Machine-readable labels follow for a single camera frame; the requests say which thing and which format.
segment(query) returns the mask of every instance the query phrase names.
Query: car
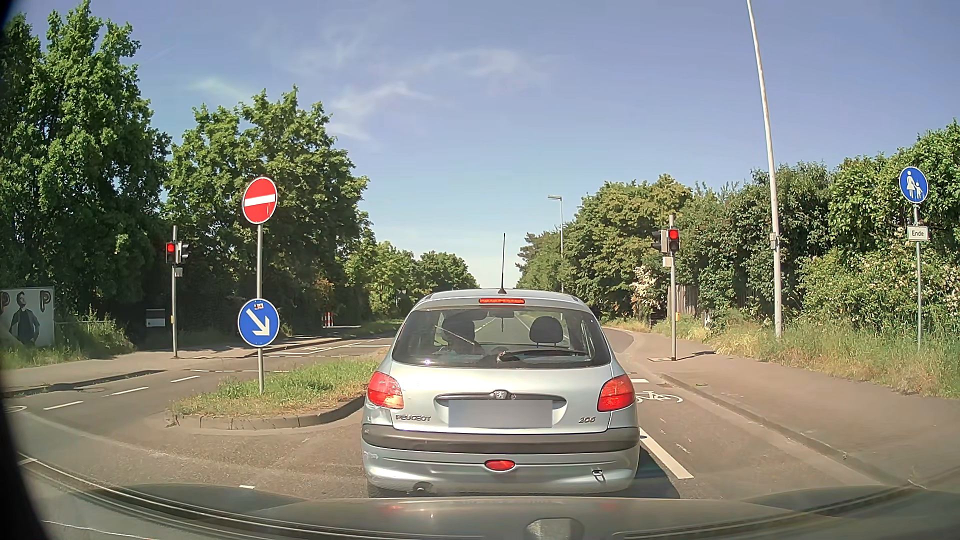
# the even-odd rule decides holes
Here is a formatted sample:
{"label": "car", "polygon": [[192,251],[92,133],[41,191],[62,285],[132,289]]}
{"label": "car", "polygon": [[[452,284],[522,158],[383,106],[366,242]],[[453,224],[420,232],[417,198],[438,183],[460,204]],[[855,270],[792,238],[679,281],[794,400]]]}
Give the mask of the car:
{"label": "car", "polygon": [[370,378],[361,450],[371,497],[624,490],[636,395],[575,296],[436,292]]}

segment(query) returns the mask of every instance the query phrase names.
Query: taillight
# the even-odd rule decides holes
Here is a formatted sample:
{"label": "taillight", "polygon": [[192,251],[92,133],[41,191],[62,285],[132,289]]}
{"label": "taillight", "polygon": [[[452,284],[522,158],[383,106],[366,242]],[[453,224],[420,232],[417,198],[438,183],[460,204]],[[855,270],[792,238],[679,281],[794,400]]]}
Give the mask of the taillight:
{"label": "taillight", "polygon": [[600,399],[597,400],[599,412],[610,412],[630,406],[634,402],[634,384],[629,375],[621,375],[608,380],[600,389]]}
{"label": "taillight", "polygon": [[373,372],[367,384],[367,399],[370,403],[387,408],[403,408],[403,392],[400,383],[386,373]]}

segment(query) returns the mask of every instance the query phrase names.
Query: traffic light pole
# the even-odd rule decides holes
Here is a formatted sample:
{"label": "traffic light pole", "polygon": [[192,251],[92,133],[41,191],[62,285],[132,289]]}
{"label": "traffic light pole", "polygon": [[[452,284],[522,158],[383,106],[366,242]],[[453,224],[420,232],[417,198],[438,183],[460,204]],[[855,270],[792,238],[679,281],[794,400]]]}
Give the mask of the traffic light pole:
{"label": "traffic light pole", "polygon": [[[670,229],[673,229],[674,215],[670,213]],[[670,360],[677,359],[677,258],[670,254],[670,294],[667,295],[670,310]]]}
{"label": "traffic light pole", "polygon": [[[263,224],[256,226],[256,297],[263,298],[263,287],[261,281],[263,259]],[[263,347],[256,348],[256,374],[257,383],[260,387],[260,393],[263,393]]]}
{"label": "traffic light pole", "polygon": [[[177,242],[177,226],[174,225],[174,243]],[[173,331],[174,358],[179,358],[177,354],[177,265],[170,266],[170,327]]]}

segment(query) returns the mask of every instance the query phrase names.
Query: car antenna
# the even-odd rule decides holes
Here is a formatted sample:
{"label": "car antenna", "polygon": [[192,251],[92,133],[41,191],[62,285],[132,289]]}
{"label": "car antenna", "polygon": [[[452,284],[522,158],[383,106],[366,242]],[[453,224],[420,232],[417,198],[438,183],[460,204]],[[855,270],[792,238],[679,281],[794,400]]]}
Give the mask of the car antenna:
{"label": "car antenna", "polygon": [[503,265],[506,264],[507,260],[507,234],[503,234],[503,253],[500,256],[500,290],[496,291],[498,294],[507,294],[507,289],[503,288]]}

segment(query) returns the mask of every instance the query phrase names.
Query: traffic island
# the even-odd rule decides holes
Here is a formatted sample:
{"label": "traffic island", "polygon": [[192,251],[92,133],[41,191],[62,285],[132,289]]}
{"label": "traffic island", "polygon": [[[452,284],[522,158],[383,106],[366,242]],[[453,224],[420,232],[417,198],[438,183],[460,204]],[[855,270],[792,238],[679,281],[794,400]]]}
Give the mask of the traffic island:
{"label": "traffic island", "polygon": [[174,402],[167,427],[275,430],[317,426],[346,418],[363,406],[367,382],[381,356],[356,356],[269,374],[257,380],[229,378],[212,391]]}

